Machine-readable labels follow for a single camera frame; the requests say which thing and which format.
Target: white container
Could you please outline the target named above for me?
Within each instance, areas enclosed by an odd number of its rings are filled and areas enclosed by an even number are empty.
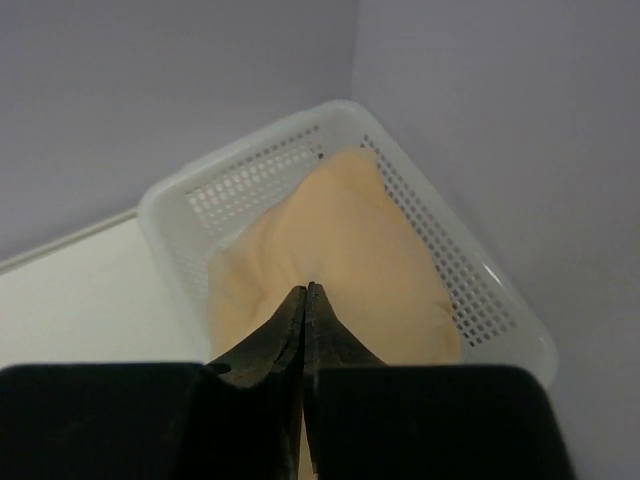
[[[549,386],[558,357],[545,326],[398,144],[348,101],[296,113],[238,140],[142,199],[142,230],[202,360],[212,355],[206,318],[212,250],[291,193],[322,158],[354,145],[378,154],[389,196],[431,250],[453,300],[465,362],[517,365]]]

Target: white plastic basket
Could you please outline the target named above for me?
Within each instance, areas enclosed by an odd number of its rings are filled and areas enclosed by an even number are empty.
[[[322,158],[354,145],[378,154],[389,196],[429,247],[453,300],[465,362],[521,366],[549,386],[558,359],[545,326],[398,144],[348,101],[296,113],[196,160],[142,199],[142,230],[202,359],[211,356],[212,249],[291,193]]]

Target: plastic bin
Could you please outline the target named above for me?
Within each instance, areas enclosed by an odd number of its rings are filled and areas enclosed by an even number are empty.
[[[549,332],[398,144],[363,107],[333,101],[291,115],[186,165],[151,188],[139,219],[203,360],[210,351],[207,263],[261,213],[345,146],[378,155],[391,199],[431,251],[453,301],[466,363],[521,366],[549,386]]]

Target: basket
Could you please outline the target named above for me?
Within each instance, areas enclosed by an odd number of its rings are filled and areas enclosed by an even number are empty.
[[[276,122],[186,165],[151,188],[139,219],[203,361],[212,249],[276,204],[334,152],[369,146],[389,197],[424,240],[454,306],[465,363],[508,364],[545,386],[557,370],[549,332],[398,144],[363,107],[333,101]]]

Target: towel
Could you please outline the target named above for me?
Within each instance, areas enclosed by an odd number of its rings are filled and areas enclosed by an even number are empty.
[[[452,363],[460,339],[429,252],[389,199],[375,153],[314,170],[209,263],[213,353],[265,323],[291,288],[324,286],[340,321],[390,365]]]

